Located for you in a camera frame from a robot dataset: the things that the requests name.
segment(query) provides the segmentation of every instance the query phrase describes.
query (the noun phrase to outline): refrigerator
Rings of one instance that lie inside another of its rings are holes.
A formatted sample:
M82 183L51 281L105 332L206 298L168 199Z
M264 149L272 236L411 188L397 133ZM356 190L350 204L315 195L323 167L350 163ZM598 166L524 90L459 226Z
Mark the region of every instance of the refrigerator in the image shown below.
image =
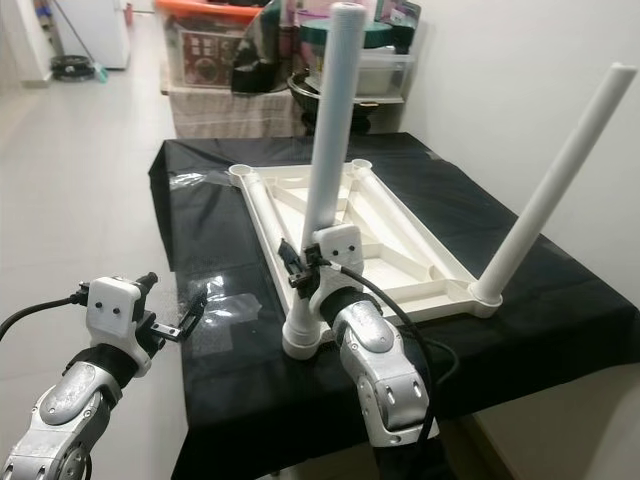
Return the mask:
M52 1L50 6L65 55L88 56L88 50L93 59L103 67L121 70L127 68L131 55L129 30L124 16L127 0L56 1L57 5ZM74 29L86 50L78 41Z

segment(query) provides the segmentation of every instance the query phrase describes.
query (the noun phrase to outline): white wall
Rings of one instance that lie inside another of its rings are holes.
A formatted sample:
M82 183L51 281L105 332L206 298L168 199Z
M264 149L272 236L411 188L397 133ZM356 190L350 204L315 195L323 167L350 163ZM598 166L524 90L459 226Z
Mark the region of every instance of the white wall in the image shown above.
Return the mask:
M640 2L418 3L426 36L401 129L520 212L608 65L640 65ZM640 306L639 179L636 78L544 232ZM629 467L640 472L640 369L625 372L613 369L479 418L521 478L631 478ZM619 402L606 395L610 384ZM589 415L563 415L571 402Z
M5 29L22 82L32 85L49 80L53 48L36 17L32 0L0 0L1 28Z

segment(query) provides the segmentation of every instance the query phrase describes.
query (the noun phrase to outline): red container lid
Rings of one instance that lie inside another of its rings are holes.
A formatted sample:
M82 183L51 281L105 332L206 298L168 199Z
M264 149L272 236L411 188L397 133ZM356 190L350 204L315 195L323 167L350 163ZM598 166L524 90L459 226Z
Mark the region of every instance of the red container lid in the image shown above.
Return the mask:
M156 0L156 7L176 16L187 16L197 13L226 15L250 23L261 11L262 7L236 7L208 3L207 0Z

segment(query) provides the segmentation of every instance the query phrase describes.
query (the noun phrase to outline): white tile floor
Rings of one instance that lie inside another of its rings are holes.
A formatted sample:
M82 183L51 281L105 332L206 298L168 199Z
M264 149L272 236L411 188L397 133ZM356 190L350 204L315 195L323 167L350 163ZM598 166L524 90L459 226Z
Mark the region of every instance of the white tile floor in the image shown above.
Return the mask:
M161 283L148 308L177 315L147 177L175 136L159 90L161 35L155 17L136 15L131 65L106 85L53 83L1 99L0 318L82 279L149 270ZM83 323L82 307L63 307L23 320L0 344L0 464L34 400L88 345ZM178 348L167 346L124 394L94 448L93 479L168 479L186 434Z

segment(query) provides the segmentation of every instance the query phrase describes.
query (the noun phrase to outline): black tablecloth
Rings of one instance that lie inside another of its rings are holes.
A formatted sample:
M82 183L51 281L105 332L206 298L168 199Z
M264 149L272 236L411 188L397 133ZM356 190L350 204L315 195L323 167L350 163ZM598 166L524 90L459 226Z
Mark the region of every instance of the black tablecloth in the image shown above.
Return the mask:
M166 141L150 171L158 223L184 299L207 284L214 302L183 346L189 424L176 479L215 471L255 478L366 441L351 380L332 345L310 361L281 349L284 316L239 190L234 163L308 164L312 139ZM375 173L478 277L515 216L408 134L354 137L348 159ZM636 308L541 237L490 319L420 324L461 369L438 418L469 414L594 371L635 362ZM422 359L407 339L407 355ZM440 373L446 356L434 351Z

